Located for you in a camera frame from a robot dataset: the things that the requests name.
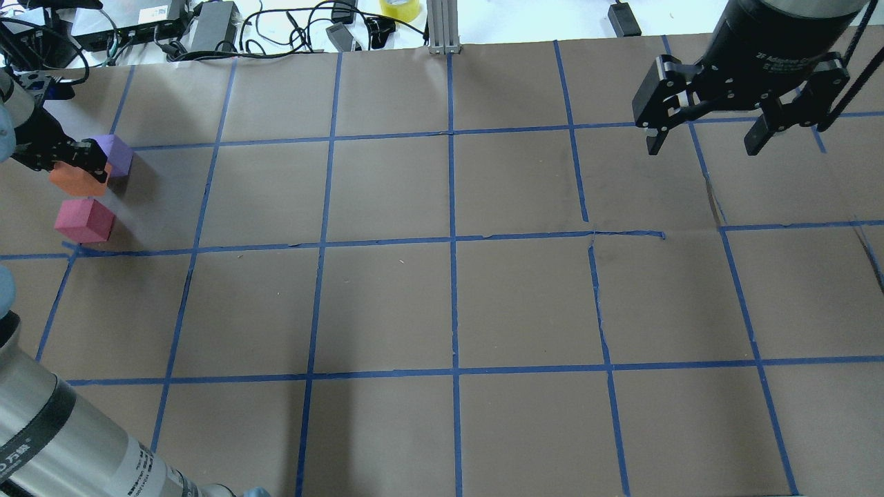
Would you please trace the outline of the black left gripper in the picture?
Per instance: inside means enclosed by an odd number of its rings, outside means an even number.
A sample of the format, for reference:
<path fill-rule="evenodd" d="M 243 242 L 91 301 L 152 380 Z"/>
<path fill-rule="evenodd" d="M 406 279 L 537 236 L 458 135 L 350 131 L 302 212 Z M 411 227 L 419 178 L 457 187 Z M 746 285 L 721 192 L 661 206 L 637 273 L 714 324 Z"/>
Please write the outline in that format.
<path fill-rule="evenodd" d="M 12 108 L 15 146 L 13 160 L 32 170 L 52 170 L 63 162 L 85 170 L 101 184 L 108 181 L 108 158 L 95 139 L 77 142 L 47 110 L 32 105 Z"/>

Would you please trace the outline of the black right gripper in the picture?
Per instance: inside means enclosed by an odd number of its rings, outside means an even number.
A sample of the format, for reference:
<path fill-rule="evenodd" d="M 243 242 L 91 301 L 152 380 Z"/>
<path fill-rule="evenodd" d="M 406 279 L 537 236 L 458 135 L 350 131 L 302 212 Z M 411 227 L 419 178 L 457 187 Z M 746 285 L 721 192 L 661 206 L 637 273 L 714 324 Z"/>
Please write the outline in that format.
<path fill-rule="evenodd" d="M 673 127 L 713 111 L 761 114 L 746 135 L 750 157 L 776 133 L 799 125 L 824 131 L 867 81 L 852 83 L 848 63 L 866 20 L 846 53 L 834 51 L 865 1 L 729 1 L 697 62 L 660 55 L 632 100 L 635 125 L 657 155 Z"/>

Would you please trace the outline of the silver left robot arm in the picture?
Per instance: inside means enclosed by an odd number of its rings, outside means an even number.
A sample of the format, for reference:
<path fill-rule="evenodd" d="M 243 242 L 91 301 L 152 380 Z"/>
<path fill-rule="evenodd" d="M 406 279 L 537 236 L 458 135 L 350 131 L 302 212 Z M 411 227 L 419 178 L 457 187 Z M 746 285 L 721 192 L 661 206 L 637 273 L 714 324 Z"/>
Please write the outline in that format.
<path fill-rule="evenodd" d="M 2 158 L 46 170 L 75 196 L 104 192 L 130 150 L 111 139 L 77 141 L 44 108 L 58 79 L 2 72 Z M 19 346 L 14 277 L 2 268 L 3 496 L 231 496 L 197 485 Z"/>

